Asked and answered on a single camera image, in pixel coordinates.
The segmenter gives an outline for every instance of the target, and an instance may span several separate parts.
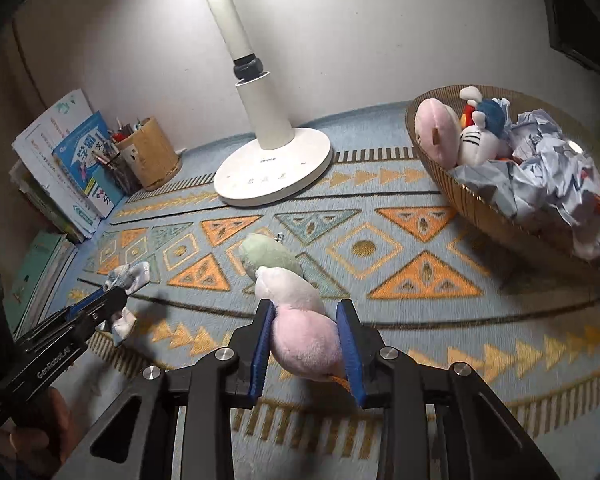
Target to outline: lamp base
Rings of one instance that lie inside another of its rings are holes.
[[[275,150],[263,150],[256,139],[229,155],[214,179],[220,199],[238,207],[268,204],[320,177],[333,158],[329,137],[312,128],[293,131],[293,140]]]

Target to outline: silver bolt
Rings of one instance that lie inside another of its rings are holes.
[[[384,348],[380,349],[380,357],[382,359],[392,361],[398,357],[398,351],[392,346],[385,346]]]
[[[147,368],[145,368],[144,370],[142,370],[142,377],[151,381],[153,379],[157,379],[158,377],[160,377],[161,373],[162,373],[162,370],[160,370],[160,368],[158,368],[157,366],[151,365],[151,366],[148,366]]]
[[[454,372],[462,377],[467,377],[467,375],[471,375],[471,367],[467,363],[455,363],[454,364]]]
[[[216,359],[218,359],[218,361],[228,361],[233,356],[234,356],[234,351],[231,350],[228,346],[225,346],[224,348],[219,348],[218,350],[216,350]]]

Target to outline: wall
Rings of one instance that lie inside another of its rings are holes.
[[[42,216],[29,206],[9,178],[16,162],[11,142],[32,120],[0,38],[0,273],[5,290],[11,288],[29,244],[46,227]]]
[[[542,0],[235,3],[294,124],[458,82],[600,115],[600,77],[549,48]],[[81,86],[111,123],[155,114],[176,148],[250,129],[204,0],[27,0],[16,19],[48,104]]]

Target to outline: woven basket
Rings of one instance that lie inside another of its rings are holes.
[[[473,191],[451,177],[441,166],[434,162],[420,149],[415,139],[414,120],[418,106],[424,99],[436,98],[444,104],[451,106],[458,116],[462,114],[464,101],[458,97],[458,92],[468,85],[451,85],[430,90],[415,98],[406,114],[407,131],[414,148],[420,155],[422,165],[433,181],[451,204],[478,229],[489,235],[501,245],[519,254],[536,267],[551,269],[560,274],[584,282],[600,283],[600,258],[588,262],[571,254],[571,232],[568,227],[558,232],[552,228],[549,232],[532,234],[525,231],[496,208],[487,204]],[[484,98],[505,97],[511,102],[510,116],[516,118],[519,113],[543,108],[560,124],[562,130],[570,139],[581,142],[584,146],[590,144],[591,134],[577,120],[569,114],[559,110],[540,99],[525,95],[505,88],[494,86],[475,85],[482,92]]]

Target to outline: pink stuffed toy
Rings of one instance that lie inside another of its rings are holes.
[[[271,300],[271,352],[287,372],[314,381],[345,377],[338,327],[313,286],[282,267],[256,271],[258,300]]]
[[[414,125],[420,147],[440,166],[451,170],[460,146],[458,115],[437,99],[425,99],[418,107]]]

